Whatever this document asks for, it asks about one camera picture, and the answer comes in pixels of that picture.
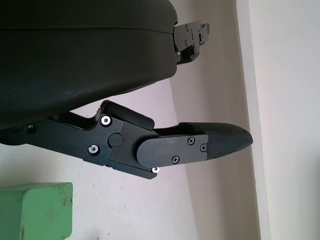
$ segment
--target round pivot cap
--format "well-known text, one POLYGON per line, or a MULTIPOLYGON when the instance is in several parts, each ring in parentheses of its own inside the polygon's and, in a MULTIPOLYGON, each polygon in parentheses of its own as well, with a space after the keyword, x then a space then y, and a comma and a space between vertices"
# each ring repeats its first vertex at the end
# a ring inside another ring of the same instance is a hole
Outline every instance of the round pivot cap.
POLYGON ((122 141, 122 136, 119 133, 112 134, 108 139, 109 145, 113 148, 119 147, 122 144, 122 141))

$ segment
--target screw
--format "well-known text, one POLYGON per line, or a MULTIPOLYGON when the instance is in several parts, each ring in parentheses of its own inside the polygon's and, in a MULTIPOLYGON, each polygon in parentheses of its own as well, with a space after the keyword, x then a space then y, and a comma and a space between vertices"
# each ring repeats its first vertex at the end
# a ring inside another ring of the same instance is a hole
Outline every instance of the screw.
POLYGON ((160 171, 160 167, 154 167, 154 168, 152 168, 152 172, 153 172, 154 174, 158 173, 159 171, 160 171))
POLYGON ((88 153, 91 156, 97 156, 100 152, 100 148, 97 145, 91 145, 90 147, 88 147, 88 153))
POLYGON ((173 164, 177 164, 180 161, 180 157, 178 155, 173 156, 173 158, 171 159, 171 162, 173 164))
POLYGON ((195 143, 195 138, 192 136, 192 137, 189 137, 188 138, 188 145, 193 145, 195 143))
POLYGON ((104 126, 104 127, 108 127, 110 124, 111 124, 111 118, 109 116, 103 116, 101 118, 101 124, 104 126))
POLYGON ((205 152, 205 151, 207 151, 207 145, 206 144, 202 144, 201 146, 200 146, 200 151, 201 152, 205 152))
POLYGON ((27 125, 26 127, 25 127, 25 132, 27 133, 27 134, 34 134, 35 132, 36 132, 36 130, 37 130, 37 128, 36 128, 36 126, 35 125, 27 125))

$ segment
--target metal bracket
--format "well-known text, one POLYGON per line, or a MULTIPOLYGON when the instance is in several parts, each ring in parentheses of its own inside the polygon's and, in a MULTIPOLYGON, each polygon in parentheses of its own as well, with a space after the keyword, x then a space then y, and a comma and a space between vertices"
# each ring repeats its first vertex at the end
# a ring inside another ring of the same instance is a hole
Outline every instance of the metal bracket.
POLYGON ((208 135, 171 135, 144 141, 137 160, 145 168, 165 167, 207 160, 208 135))
POLYGON ((209 24, 199 21, 174 27, 173 39, 177 64, 194 61, 200 55, 200 46, 209 40, 209 24))

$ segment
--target green wooden block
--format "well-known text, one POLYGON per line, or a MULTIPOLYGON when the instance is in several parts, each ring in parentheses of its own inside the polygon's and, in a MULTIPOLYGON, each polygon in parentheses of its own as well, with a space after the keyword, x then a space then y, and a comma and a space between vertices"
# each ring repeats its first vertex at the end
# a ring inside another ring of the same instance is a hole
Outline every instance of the green wooden block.
POLYGON ((72 206, 72 183, 0 188, 0 240, 67 239, 72 206))

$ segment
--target silver screw head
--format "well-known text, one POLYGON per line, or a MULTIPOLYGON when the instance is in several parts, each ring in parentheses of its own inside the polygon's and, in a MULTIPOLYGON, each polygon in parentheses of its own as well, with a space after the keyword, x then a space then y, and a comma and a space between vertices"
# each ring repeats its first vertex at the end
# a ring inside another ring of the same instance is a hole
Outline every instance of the silver screw head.
POLYGON ((180 157, 178 155, 175 155, 172 157, 171 162, 173 164, 177 164, 180 161, 180 157))
POLYGON ((193 145, 193 144, 195 144, 195 138, 193 137, 193 136, 191 136, 191 137, 189 137, 188 138, 188 145, 193 145))
POLYGON ((101 124, 104 126, 108 126, 111 124, 111 118, 109 116, 103 116, 101 118, 101 124))
POLYGON ((158 173, 159 171, 160 171, 160 167, 154 167, 154 168, 152 168, 152 172, 153 172, 154 174, 158 173))
POLYGON ((200 151, 201 152, 206 152, 207 151, 207 144, 202 144, 201 146, 200 146, 200 151))
POLYGON ((88 147, 88 152, 92 156, 98 155, 99 154, 99 146, 91 145, 90 147, 88 147))

